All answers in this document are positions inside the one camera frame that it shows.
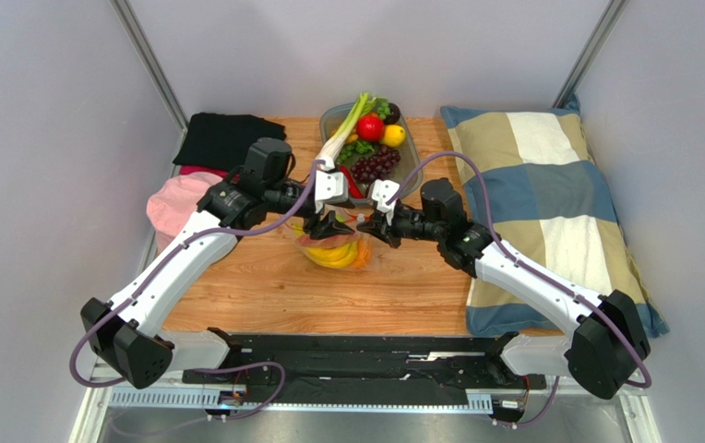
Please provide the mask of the yellow bananas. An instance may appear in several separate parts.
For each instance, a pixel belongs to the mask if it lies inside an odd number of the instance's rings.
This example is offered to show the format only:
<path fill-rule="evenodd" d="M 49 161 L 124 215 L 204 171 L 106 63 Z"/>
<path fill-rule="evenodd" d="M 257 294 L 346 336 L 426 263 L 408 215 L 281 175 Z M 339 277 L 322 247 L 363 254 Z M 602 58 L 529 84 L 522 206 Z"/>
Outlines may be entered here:
<path fill-rule="evenodd" d="M 359 256 L 359 242 L 332 247 L 308 247 L 307 256 L 321 267 L 330 269 L 349 268 Z"/>

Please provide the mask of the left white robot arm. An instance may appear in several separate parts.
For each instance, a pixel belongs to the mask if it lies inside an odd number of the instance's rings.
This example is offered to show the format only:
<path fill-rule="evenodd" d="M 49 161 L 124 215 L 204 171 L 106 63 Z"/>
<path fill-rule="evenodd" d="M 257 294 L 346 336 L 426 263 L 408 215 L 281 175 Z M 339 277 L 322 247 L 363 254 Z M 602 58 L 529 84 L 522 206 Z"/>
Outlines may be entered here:
<path fill-rule="evenodd" d="M 165 319 L 194 282 L 246 237 L 269 233 L 297 216 L 310 233 L 341 233 L 326 205 L 348 196 L 347 180 L 335 162 L 337 151 L 323 147 L 309 167 L 306 183 L 291 179 L 296 160 L 289 144 L 261 138 L 243 164 L 210 186 L 170 244 L 123 290 L 103 301 L 92 297 L 80 310 L 85 330 L 73 350 L 72 377 L 89 388 L 127 383 L 136 389 L 154 384 L 170 371 L 221 366 L 230 343 L 219 332 L 182 338 L 162 330 Z M 118 374 L 110 383 L 90 381 L 77 369 L 84 345 Z"/>

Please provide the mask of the watermelon slice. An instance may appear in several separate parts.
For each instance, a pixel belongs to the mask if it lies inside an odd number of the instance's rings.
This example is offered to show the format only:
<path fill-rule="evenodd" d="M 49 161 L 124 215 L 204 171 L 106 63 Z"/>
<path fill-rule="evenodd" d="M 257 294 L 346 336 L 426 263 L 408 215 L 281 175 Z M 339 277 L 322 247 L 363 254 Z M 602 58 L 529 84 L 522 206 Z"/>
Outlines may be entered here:
<path fill-rule="evenodd" d="M 322 248 L 331 249 L 336 247 L 341 247 L 347 244 L 346 236 L 334 236 L 330 238 L 315 240 L 311 239 L 309 236 L 302 235 L 297 240 L 296 243 L 300 247 L 312 247 L 312 248 Z"/>

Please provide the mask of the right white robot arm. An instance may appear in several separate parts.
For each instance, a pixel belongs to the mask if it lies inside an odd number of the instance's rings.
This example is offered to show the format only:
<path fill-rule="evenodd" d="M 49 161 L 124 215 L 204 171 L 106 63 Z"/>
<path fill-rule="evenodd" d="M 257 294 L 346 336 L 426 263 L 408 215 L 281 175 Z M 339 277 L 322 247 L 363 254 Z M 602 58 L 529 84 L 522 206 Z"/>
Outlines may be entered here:
<path fill-rule="evenodd" d="M 404 239 L 434 242 L 453 269 L 517 296 L 560 330 L 555 337 L 505 334 L 494 355 L 507 372 L 571 377 L 604 400 L 614 398 L 625 385 L 638 384 L 633 375 L 647 372 L 644 361 L 651 347 L 627 294 L 600 294 L 525 257 L 493 230 L 470 220 L 447 179 L 422 186 L 418 210 L 397 200 L 398 189 L 389 180 L 371 185 L 374 212 L 358 225 L 360 232 L 392 248 Z"/>

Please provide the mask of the clear orange zip top bag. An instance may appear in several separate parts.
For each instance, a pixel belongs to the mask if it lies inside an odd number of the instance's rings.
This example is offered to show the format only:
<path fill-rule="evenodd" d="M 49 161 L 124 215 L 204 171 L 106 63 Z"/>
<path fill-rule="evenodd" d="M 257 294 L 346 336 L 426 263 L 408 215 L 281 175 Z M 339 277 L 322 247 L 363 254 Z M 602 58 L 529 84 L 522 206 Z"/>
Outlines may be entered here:
<path fill-rule="evenodd" d="M 375 238 L 357 230 L 361 222 L 368 222 L 371 215 L 358 210 L 331 207 L 322 216 L 333 214 L 337 223 L 352 229 L 352 233 L 334 234 L 323 239 L 312 239 L 303 225 L 290 222 L 287 232 L 304 256 L 325 269 L 349 272 L 374 271 L 382 262 L 382 247 Z"/>

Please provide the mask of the orange fruit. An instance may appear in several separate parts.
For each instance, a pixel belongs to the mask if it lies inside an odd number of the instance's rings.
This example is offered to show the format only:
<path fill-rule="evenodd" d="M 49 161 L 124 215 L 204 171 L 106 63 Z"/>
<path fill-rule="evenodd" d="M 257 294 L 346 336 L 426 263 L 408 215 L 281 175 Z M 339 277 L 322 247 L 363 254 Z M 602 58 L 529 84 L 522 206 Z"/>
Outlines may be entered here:
<path fill-rule="evenodd" d="M 370 242 L 364 238 L 357 241 L 357 257 L 351 263 L 350 267 L 352 269 L 365 269 L 372 257 L 372 246 Z"/>

